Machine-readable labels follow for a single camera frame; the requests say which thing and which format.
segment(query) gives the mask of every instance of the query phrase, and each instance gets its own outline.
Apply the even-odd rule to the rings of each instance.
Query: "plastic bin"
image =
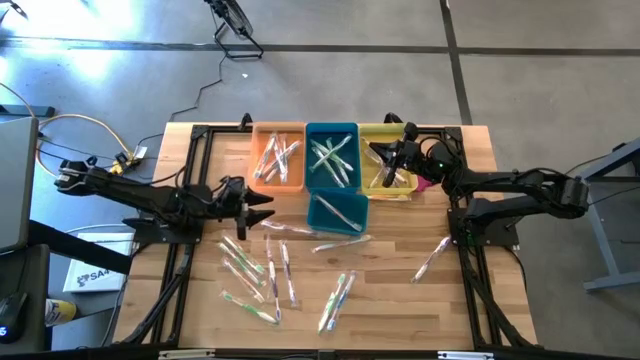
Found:
[[[347,134],[351,134],[352,138],[342,149],[338,150],[337,154],[344,161],[349,163],[353,167],[353,171],[347,171],[349,176],[349,185],[341,188],[333,180],[331,174],[327,171],[324,165],[320,165],[314,172],[309,170],[309,167],[318,161],[318,156],[311,150],[311,140],[325,145],[328,138],[331,138],[332,144],[335,146],[344,139]],[[307,124],[306,129],[306,165],[305,165],[305,184],[309,192],[313,190],[332,189],[335,191],[355,193],[360,188],[360,156],[359,153],[359,141],[358,141],[358,126],[355,123],[310,123]],[[329,164],[338,172],[335,163],[329,160]]]
[[[320,201],[314,198],[318,194],[327,200],[347,219],[362,226],[362,231],[356,231],[338,216],[329,211]],[[329,231],[347,235],[360,235],[367,229],[369,213],[369,199],[364,195],[336,192],[333,190],[315,190],[311,193],[307,224],[317,231]]]
[[[305,124],[301,122],[261,122],[253,124],[253,131],[251,134],[251,156],[249,158],[249,171],[247,175],[247,183],[252,189],[261,193],[293,193],[302,191],[304,188],[304,152],[306,148],[304,128]],[[264,177],[260,179],[253,177],[256,165],[262,157],[262,153],[264,152],[264,148],[267,146],[271,133],[274,131],[277,131],[279,135],[287,135],[287,146],[297,140],[302,142],[296,151],[289,157],[287,182],[285,184],[280,182],[280,173],[274,176],[269,184],[265,184]],[[272,151],[269,157],[269,162],[274,161],[275,159],[275,152]]]
[[[360,172],[362,174],[363,194],[408,195],[418,187],[418,177],[404,170],[398,170],[398,173],[407,179],[407,185],[385,188],[382,186],[382,180],[384,179],[384,177],[382,177],[373,187],[369,187],[371,181],[373,181],[378,171],[380,171],[380,166],[365,155],[365,149],[368,148],[368,146],[361,138],[364,137],[371,142],[391,143],[402,138],[404,127],[405,124],[362,124],[359,126],[360,138],[358,141],[360,142]]]

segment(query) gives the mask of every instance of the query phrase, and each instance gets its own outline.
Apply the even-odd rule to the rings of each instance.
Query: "pink object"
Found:
[[[418,176],[418,187],[416,188],[415,192],[423,192],[424,189],[432,186],[433,183],[431,183],[431,181],[425,180],[422,176]]]

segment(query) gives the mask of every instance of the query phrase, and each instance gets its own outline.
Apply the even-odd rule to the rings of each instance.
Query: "gray floor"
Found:
[[[447,44],[437,0],[239,2],[256,38],[268,44]],[[200,0],[24,3],[30,22],[9,12],[2,36],[212,42],[214,26]],[[450,6],[461,46],[640,47],[640,5],[633,0],[450,0]],[[134,146],[193,104],[198,89],[217,79],[221,58],[218,52],[0,48],[0,79],[32,104],[104,119]],[[461,64],[473,123],[490,127],[502,170],[566,170],[640,134],[640,57],[463,56]],[[406,121],[460,124],[448,55],[271,52],[261,62],[226,61],[223,80],[203,93],[198,110],[175,121],[236,121],[248,111],[258,121],[379,122],[393,111]],[[6,93],[0,101],[15,103]],[[75,120],[46,133],[97,154],[119,151],[102,129]],[[158,142],[149,146],[157,151]],[[55,169],[58,161],[46,163]],[[151,172],[151,164],[141,170]],[[36,172],[36,220],[69,229],[133,215],[106,200],[59,195],[51,178]],[[587,221],[535,216],[518,230],[540,343],[640,356],[640,286],[582,290],[583,281],[605,275]],[[54,263],[52,272],[66,272],[64,261]],[[107,319],[102,313],[56,328],[55,348],[96,346]]]

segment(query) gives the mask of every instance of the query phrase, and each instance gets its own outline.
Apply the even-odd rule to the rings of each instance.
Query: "blue bin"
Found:
[[[362,231],[356,231],[337,215],[327,209],[314,198],[318,194],[338,209],[347,219],[362,226]],[[348,194],[344,192],[316,190],[311,193],[307,224],[316,231],[328,231],[347,235],[360,235],[367,229],[367,215],[369,213],[369,199],[364,195]]]
[[[320,165],[314,172],[309,171],[309,167],[318,161],[318,156],[311,150],[311,141],[315,140],[326,146],[326,141],[331,138],[332,144],[337,145],[347,134],[352,138],[340,150],[338,155],[351,166],[353,171],[347,171],[349,185],[345,188],[339,187],[324,165]],[[332,189],[335,191],[355,193],[360,188],[362,182],[360,169],[360,139],[358,138],[358,125],[355,123],[309,123],[306,128],[306,151],[305,151],[305,185],[309,192],[313,190]],[[340,173],[333,161],[329,164],[336,171],[338,177]]]

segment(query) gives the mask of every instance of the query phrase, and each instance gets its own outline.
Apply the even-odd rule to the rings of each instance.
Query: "wooden tabletop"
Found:
[[[167,124],[156,179],[170,175],[184,165],[193,125]],[[488,128],[462,126],[462,131],[469,167],[477,171],[495,171]],[[215,187],[224,175],[247,175],[249,140],[250,134],[215,136],[209,165],[210,187]],[[488,194],[487,197],[495,199],[500,195]],[[273,221],[306,226],[308,205],[309,195],[305,191],[277,195],[274,202],[257,208],[275,209],[276,215],[270,218]],[[373,235],[374,240],[368,243],[313,254],[310,250],[323,241],[289,239],[292,277],[301,303],[297,309],[290,306],[279,251],[274,246],[283,309],[279,326],[269,325],[220,297],[222,289],[226,289],[248,300],[241,285],[221,265],[222,254],[216,246],[220,230],[228,229],[234,234],[235,222],[208,221],[202,242],[196,247],[180,347],[471,349],[469,318],[455,247],[450,246],[433,263],[419,284],[409,282],[440,240],[448,235],[445,215],[448,207],[447,196],[440,186],[434,186],[414,195],[411,202],[370,202],[367,233]],[[248,234],[249,239],[242,243],[243,247],[258,262],[266,264],[263,229],[258,225]],[[157,299],[166,253],[166,245],[152,245],[134,259],[115,340],[129,335]],[[502,248],[486,248],[486,257],[496,302],[521,334],[535,343],[517,262]],[[357,271],[357,279],[336,330],[319,336],[316,330],[327,298],[339,275],[349,270]],[[173,317],[173,301],[168,306],[164,336]],[[261,308],[274,316],[272,301]],[[479,310],[483,334],[488,339],[486,313],[481,305]]]

